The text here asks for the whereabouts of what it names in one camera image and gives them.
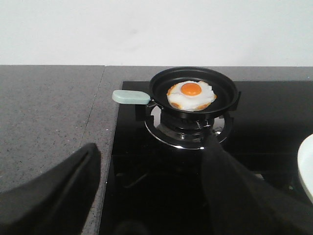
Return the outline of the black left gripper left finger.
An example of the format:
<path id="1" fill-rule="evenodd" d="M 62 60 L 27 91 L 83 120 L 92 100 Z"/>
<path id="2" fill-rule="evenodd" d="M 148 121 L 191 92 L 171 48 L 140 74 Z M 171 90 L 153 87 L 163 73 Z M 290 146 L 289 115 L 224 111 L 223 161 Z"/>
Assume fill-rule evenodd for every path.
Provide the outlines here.
<path id="1" fill-rule="evenodd" d="M 79 235 L 99 187 L 101 153 L 88 143 L 41 176 L 0 195 L 2 235 Z"/>

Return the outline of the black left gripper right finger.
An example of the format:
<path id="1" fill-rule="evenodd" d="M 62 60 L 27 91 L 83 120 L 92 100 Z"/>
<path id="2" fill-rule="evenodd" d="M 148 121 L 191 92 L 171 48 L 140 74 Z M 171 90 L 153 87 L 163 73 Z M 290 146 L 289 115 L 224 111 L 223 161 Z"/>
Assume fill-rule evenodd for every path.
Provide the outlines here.
<path id="1" fill-rule="evenodd" d="M 209 133 L 201 182 L 215 235 L 311 235 L 313 208 L 245 168 Z"/>

